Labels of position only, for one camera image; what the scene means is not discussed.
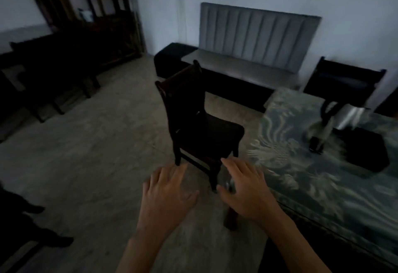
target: forearm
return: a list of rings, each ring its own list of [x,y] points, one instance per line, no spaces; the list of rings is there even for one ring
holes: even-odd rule
[[[136,231],[127,243],[116,273],[148,273],[163,241],[148,232]]]
[[[293,220],[282,210],[271,219],[261,221],[261,227],[278,247],[291,273],[330,272],[300,233]]]

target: white wall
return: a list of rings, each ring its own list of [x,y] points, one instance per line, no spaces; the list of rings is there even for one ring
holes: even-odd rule
[[[187,43],[199,44],[200,3],[212,2],[322,17],[307,57],[300,70],[305,83],[316,62],[327,59],[365,68],[388,69],[390,75],[369,100],[375,107],[391,93],[398,70],[397,0],[185,0]]]
[[[178,0],[138,0],[142,30],[149,54],[156,54],[178,36]]]
[[[46,24],[35,0],[0,0],[0,32]]]

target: gray floor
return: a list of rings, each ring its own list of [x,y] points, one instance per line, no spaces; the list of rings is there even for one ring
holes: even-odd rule
[[[6,189],[46,206],[34,216],[38,225],[75,238],[69,248],[42,249],[20,272],[115,270],[137,222],[142,182],[173,162],[155,80],[150,56],[118,66],[99,76],[103,86],[91,99],[0,144]],[[261,113],[211,94],[206,110],[245,127],[239,148],[245,157]],[[219,177],[227,178],[224,168]],[[266,235],[244,220],[238,231],[226,230],[226,206],[192,165],[183,184],[201,191],[198,204],[168,238],[152,272],[256,272]]]

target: right hand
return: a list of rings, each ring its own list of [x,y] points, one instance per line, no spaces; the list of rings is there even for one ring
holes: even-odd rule
[[[221,161],[234,179],[236,188],[236,194],[232,194],[217,185],[217,191],[226,204],[266,230],[268,225],[275,223],[276,217],[285,215],[269,190],[262,172],[239,158],[222,158]]]

